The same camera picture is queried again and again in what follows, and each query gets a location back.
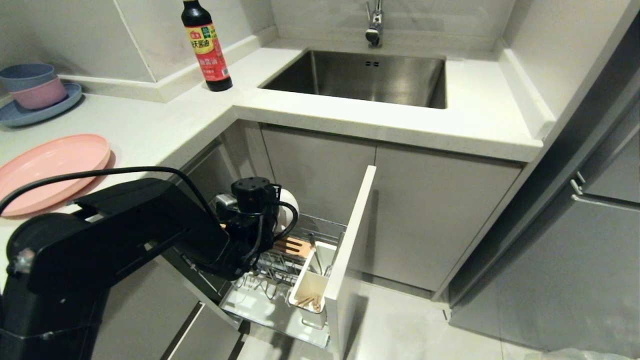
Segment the kitchen countertop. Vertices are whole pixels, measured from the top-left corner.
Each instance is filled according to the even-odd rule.
[[[335,44],[314,48],[340,50]],[[531,161],[542,148],[531,138],[496,61],[447,59],[444,110],[258,88],[304,51],[299,42],[276,40],[230,66],[230,90],[213,93],[198,85],[166,104],[87,94],[55,119],[0,128],[0,163],[55,138],[95,133],[111,144],[115,167],[179,168],[236,119],[519,162]],[[143,176],[109,176],[95,189]],[[0,218],[0,249],[23,221]],[[7,264],[3,251],[0,269]],[[0,274],[4,287],[6,273]]]

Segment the refrigerator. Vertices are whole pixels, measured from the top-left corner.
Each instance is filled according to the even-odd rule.
[[[639,42],[636,18],[449,285],[451,325],[640,358]]]

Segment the floor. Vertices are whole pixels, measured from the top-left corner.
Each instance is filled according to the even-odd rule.
[[[449,326],[444,303],[363,283],[366,311],[349,360],[538,360],[539,352]],[[313,345],[252,325],[238,360],[331,360]]]

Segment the red label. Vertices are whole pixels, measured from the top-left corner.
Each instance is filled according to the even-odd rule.
[[[229,71],[227,70],[227,64],[222,55],[220,41],[213,24],[186,29],[205,80],[220,81],[227,79]]]

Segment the stainless steel sink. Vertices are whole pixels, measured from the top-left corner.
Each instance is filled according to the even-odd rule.
[[[265,89],[444,109],[444,61],[308,51]]]

